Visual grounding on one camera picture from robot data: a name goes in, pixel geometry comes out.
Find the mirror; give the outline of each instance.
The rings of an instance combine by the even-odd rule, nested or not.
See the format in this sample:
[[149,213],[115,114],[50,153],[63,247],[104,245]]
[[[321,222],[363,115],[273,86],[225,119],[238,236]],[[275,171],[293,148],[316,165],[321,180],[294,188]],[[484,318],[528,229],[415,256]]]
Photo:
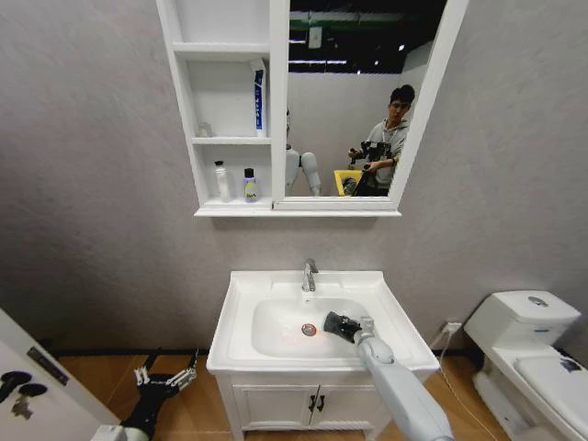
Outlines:
[[287,199],[389,194],[445,5],[290,1]]

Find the ceiling light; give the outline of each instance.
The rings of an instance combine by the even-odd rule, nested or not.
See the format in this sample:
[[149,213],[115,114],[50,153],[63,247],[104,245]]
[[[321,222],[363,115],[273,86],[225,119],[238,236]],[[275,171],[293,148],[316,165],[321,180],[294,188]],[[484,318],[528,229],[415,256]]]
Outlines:
[[288,64],[347,64],[347,60],[288,60]]
[[288,60],[288,64],[325,64],[326,60]]

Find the power cord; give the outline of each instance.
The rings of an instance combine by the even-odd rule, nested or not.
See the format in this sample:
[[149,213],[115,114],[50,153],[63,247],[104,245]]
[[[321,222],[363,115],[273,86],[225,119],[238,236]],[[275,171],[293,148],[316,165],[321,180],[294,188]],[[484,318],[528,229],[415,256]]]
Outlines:
[[498,439],[496,438],[496,436],[494,436],[494,434],[490,431],[490,429],[488,427],[486,427],[482,423],[482,421],[480,421],[478,419],[478,417],[476,415],[474,415],[472,413],[472,411],[470,409],[468,409],[468,407],[464,404],[464,402],[459,398],[459,396],[456,394],[455,390],[453,389],[453,386],[449,382],[449,379],[447,378],[447,374],[445,373],[445,370],[443,369],[443,357],[445,356],[445,352],[449,348],[449,343],[451,342],[451,337],[453,337],[453,334],[454,333],[452,333],[452,332],[445,332],[445,334],[447,334],[447,341],[445,343],[445,347],[441,351],[441,356],[439,357],[439,366],[440,366],[440,370],[441,370],[441,376],[443,377],[443,381],[447,384],[447,387],[449,388],[449,391],[451,391],[451,393],[455,397],[456,401],[461,405],[461,407],[463,407],[466,410],[467,413],[469,413],[469,416],[471,416],[476,421],[476,423],[478,423],[480,425],[480,427],[482,429],[484,429],[488,433],[488,435],[490,435],[490,437],[494,441],[498,441]]

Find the cabinet handle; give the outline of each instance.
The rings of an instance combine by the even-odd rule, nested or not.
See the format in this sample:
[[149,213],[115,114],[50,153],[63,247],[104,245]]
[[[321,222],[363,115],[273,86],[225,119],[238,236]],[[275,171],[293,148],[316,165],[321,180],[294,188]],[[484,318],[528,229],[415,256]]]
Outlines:
[[323,407],[324,407],[324,395],[321,395],[321,404],[316,406],[316,408],[319,410],[319,412],[322,412]]
[[316,395],[311,395],[311,405],[309,406],[309,411],[312,412],[315,404],[316,404]]

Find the gray hoodie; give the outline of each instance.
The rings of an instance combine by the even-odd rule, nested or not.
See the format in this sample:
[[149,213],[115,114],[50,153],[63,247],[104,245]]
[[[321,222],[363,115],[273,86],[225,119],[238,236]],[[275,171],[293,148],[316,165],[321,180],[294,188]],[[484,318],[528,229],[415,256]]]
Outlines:
[[[396,161],[400,159],[402,147],[404,147],[404,139],[406,138],[406,134],[408,133],[409,123],[406,119],[402,119],[401,123],[390,129],[386,130],[386,121],[388,119],[385,118],[379,124],[376,124],[376,127],[372,129],[367,137],[366,141],[372,142],[389,142],[392,146],[392,158],[396,158]],[[386,156],[381,156],[379,158],[381,161],[384,161]],[[396,170],[396,163],[392,167],[384,167],[380,168],[376,172],[376,181],[378,182],[378,187],[385,188],[390,187],[390,183],[392,182],[392,177],[394,176],[394,171]]]

